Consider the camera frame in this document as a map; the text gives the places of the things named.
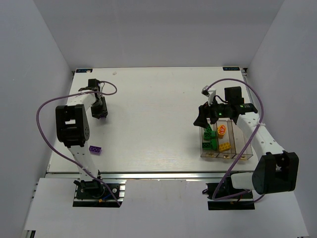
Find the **orange oval lego piece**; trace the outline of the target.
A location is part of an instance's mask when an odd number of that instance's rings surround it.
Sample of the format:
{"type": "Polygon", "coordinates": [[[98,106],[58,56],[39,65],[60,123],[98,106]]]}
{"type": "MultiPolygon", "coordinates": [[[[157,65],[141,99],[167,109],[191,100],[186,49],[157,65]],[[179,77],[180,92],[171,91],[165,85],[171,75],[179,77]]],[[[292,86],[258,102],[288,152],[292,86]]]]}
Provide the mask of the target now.
{"type": "Polygon", "coordinates": [[[218,138],[222,139],[227,132],[227,128],[224,124],[221,124],[220,126],[217,127],[217,136],[218,138]]]}

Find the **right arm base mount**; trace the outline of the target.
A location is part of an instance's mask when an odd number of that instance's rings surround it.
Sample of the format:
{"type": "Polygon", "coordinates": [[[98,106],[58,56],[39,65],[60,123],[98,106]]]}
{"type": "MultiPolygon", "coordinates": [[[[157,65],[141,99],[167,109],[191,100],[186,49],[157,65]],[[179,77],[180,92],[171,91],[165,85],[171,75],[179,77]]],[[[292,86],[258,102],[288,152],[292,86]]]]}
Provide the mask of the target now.
{"type": "Polygon", "coordinates": [[[206,183],[206,188],[202,190],[202,195],[208,198],[208,209],[210,211],[230,211],[230,210],[255,210],[253,194],[244,193],[243,189],[234,189],[230,185],[222,185],[215,198],[221,198],[219,201],[212,199],[212,195],[218,183],[206,183]]]}

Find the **yellow lego brick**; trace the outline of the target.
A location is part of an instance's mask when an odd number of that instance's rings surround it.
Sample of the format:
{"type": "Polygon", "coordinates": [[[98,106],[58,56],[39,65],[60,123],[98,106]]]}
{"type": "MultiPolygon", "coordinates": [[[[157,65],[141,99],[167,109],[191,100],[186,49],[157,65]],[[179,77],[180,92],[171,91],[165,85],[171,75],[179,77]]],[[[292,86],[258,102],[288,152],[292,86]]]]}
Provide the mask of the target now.
{"type": "Polygon", "coordinates": [[[225,152],[231,149],[231,145],[229,142],[225,142],[225,143],[219,144],[218,148],[219,148],[219,152],[225,152]]]}

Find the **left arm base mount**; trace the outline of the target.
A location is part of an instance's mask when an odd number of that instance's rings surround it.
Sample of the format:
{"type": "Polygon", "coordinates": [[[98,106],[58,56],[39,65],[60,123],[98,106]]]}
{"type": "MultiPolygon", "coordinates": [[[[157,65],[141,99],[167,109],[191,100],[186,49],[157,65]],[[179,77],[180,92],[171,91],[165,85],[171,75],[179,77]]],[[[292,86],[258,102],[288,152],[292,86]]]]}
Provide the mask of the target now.
{"type": "Polygon", "coordinates": [[[73,207],[85,208],[119,208],[123,197],[120,196],[121,185],[108,183],[109,189],[97,181],[74,181],[76,185],[73,207]]]}

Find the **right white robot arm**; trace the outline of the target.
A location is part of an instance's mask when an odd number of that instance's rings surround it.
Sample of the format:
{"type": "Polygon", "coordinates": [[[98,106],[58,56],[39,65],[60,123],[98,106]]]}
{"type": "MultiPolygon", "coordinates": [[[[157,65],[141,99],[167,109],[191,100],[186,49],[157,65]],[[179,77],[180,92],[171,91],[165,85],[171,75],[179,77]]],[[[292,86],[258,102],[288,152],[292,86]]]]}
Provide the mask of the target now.
{"type": "Polygon", "coordinates": [[[216,89],[206,86],[202,94],[208,101],[199,106],[195,126],[208,128],[219,119],[231,119],[254,148],[259,162],[253,172],[235,173],[227,182],[233,189],[272,194],[293,191],[296,187],[299,158],[287,152],[271,136],[258,110],[252,103],[245,103],[240,86],[225,88],[225,101],[218,103],[216,89]]]}

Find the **green lego brick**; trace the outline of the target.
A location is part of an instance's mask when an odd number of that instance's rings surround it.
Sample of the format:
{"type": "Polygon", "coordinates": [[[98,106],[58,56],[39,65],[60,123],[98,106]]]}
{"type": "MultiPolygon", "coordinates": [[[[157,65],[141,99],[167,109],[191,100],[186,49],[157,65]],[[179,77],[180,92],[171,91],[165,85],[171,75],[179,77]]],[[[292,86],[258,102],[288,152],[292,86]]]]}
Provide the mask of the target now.
{"type": "Polygon", "coordinates": [[[212,149],[212,144],[211,142],[202,142],[202,149],[203,150],[211,150],[212,149]]]}
{"type": "Polygon", "coordinates": [[[209,132],[204,132],[203,139],[206,141],[211,140],[211,134],[209,132]]]}
{"type": "Polygon", "coordinates": [[[210,125],[208,125],[205,129],[204,129],[204,132],[207,132],[207,133],[210,133],[212,132],[212,128],[210,125]]]}

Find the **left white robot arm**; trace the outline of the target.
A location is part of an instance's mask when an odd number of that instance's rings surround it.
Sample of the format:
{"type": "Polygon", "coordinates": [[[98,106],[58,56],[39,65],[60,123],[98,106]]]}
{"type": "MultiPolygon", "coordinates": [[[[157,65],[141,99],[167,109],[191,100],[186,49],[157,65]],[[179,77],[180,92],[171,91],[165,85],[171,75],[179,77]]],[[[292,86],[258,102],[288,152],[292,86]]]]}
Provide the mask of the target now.
{"type": "Polygon", "coordinates": [[[78,163],[80,180],[84,182],[93,181],[99,174],[89,151],[88,110],[96,119],[105,119],[108,115],[106,101],[101,94],[101,82],[97,79],[89,79],[88,86],[79,89],[79,95],[55,109],[57,138],[78,163]]]}

